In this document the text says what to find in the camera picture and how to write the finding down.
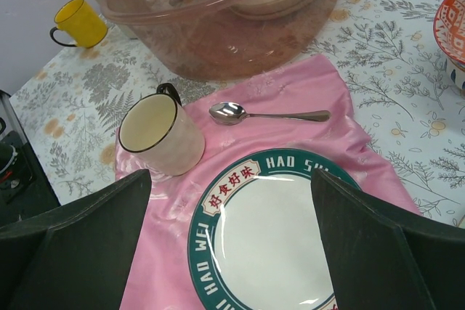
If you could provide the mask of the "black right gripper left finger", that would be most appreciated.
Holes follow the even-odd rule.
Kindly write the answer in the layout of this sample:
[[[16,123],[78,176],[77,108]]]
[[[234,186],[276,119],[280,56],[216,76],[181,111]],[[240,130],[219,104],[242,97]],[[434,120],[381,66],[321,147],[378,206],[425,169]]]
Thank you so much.
[[[137,170],[1,228],[2,309],[118,309],[151,191]]]

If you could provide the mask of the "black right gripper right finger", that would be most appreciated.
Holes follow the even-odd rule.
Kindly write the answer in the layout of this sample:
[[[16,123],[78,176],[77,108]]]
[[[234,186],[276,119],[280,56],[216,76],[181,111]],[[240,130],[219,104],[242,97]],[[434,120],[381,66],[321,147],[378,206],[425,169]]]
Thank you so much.
[[[312,200],[340,309],[463,309],[464,230],[380,200],[326,171]]]

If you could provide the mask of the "red patterned bowl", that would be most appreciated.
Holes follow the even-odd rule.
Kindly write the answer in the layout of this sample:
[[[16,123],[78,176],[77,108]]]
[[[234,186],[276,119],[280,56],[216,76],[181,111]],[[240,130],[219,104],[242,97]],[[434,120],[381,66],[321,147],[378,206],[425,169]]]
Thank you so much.
[[[464,66],[464,0],[443,0],[434,22],[437,45],[458,66]]]

